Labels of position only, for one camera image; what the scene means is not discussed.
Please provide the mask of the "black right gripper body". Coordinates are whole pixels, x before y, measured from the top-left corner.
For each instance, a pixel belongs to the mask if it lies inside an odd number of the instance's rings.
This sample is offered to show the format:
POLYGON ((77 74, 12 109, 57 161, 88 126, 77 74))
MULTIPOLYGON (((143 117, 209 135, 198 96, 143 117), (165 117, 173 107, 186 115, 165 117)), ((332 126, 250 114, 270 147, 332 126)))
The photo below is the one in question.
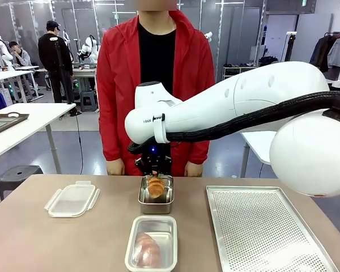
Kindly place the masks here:
POLYGON ((165 156, 167 156, 167 144, 154 143, 144 147, 141 158, 149 158, 152 165, 157 167, 158 173, 159 160, 165 156))

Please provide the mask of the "person's left hand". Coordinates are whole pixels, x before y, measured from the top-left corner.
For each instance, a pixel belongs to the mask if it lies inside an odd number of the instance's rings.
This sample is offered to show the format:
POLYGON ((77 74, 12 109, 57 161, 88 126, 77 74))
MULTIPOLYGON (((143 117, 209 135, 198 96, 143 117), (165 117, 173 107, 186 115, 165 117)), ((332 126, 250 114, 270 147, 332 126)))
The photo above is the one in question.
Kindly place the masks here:
POLYGON ((185 177, 202 177, 202 174, 203 174, 202 164, 194 164, 191 162, 187 162, 184 171, 185 177))

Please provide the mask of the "person's right hand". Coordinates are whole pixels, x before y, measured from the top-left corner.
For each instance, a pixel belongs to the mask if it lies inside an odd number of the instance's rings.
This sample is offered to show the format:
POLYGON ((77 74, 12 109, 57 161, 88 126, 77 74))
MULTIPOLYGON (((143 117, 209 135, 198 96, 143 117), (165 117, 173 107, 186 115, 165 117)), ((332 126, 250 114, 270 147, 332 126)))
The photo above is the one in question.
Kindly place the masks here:
POLYGON ((123 176, 125 174, 125 165, 121 158, 106 161, 107 174, 111 176, 123 176))

